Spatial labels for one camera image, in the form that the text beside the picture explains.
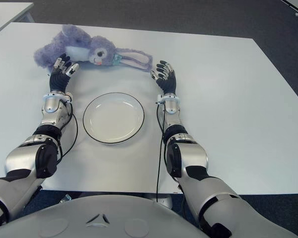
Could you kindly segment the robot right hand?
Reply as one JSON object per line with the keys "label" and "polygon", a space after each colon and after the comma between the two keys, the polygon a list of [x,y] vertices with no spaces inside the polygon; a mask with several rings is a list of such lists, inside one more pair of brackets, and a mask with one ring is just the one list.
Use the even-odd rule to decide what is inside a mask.
{"label": "robot right hand", "polygon": [[156,65],[156,71],[150,71],[150,76],[164,94],[176,94],[175,70],[170,63],[161,60]]}

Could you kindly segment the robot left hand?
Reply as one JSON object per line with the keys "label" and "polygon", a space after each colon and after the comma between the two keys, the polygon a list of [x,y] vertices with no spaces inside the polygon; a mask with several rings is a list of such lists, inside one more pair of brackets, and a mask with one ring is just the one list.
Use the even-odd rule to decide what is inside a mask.
{"label": "robot left hand", "polygon": [[49,79],[50,91],[65,93],[70,79],[78,72],[78,70],[78,63],[72,64],[69,56],[66,54],[60,55],[52,67]]}

